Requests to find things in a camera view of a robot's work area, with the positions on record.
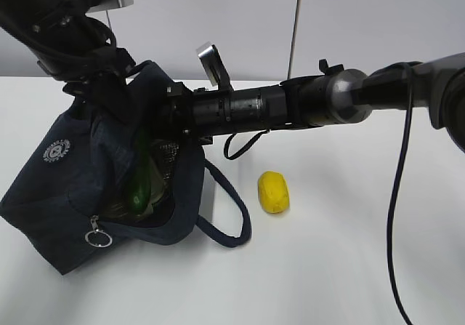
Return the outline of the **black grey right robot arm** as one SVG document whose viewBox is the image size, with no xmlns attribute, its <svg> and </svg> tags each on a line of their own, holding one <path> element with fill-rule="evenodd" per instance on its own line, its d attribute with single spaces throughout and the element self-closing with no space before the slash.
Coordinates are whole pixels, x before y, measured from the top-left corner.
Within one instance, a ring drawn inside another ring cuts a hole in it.
<svg viewBox="0 0 465 325">
<path fill-rule="evenodd" d="M 425 108 L 434 129 L 464 149 L 464 54 L 400 62 L 370 75 L 320 61 L 322 73 L 248 89 L 168 87 L 153 128 L 165 137 L 212 137 L 254 131 L 358 124 L 373 111 Z"/>
</svg>

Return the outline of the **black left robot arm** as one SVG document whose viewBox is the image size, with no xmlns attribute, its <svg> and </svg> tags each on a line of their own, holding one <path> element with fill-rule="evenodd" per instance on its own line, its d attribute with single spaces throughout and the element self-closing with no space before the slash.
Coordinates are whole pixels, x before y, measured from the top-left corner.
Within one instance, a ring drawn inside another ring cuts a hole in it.
<svg viewBox="0 0 465 325">
<path fill-rule="evenodd" d="M 63 91 L 100 106 L 129 124 L 136 108 L 126 78 L 136 63 L 115 34 L 91 12 L 133 0 L 1 0 L 1 28 L 24 44 Z"/>
</svg>

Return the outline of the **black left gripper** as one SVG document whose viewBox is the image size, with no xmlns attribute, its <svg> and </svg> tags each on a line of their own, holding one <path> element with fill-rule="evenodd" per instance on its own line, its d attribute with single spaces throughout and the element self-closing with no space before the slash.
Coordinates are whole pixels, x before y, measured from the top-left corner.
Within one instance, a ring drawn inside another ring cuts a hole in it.
<svg viewBox="0 0 465 325">
<path fill-rule="evenodd" d="M 58 49 L 48 48 L 37 54 L 37 64 L 45 74 L 57 81 L 72 83 L 72 94 L 108 112 L 123 124 L 138 121 L 139 111 L 122 78 L 135 67 L 135 61 L 123 48 L 117 47 L 112 30 L 93 17 L 76 18 L 69 25 L 70 37 L 61 38 Z M 97 39 L 97 44 L 66 53 L 73 44 L 85 38 Z"/>
</svg>

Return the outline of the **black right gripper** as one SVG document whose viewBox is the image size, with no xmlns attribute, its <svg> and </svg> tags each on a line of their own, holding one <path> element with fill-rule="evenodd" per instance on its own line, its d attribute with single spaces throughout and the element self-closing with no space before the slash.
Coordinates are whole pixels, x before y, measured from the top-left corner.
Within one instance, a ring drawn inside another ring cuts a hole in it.
<svg viewBox="0 0 465 325">
<path fill-rule="evenodd" d="M 152 131 L 161 139 L 176 141 L 194 140 L 200 145 L 212 145 L 211 135 L 201 135 L 193 115 L 193 91 L 182 82 L 168 85 L 152 118 Z"/>
</svg>

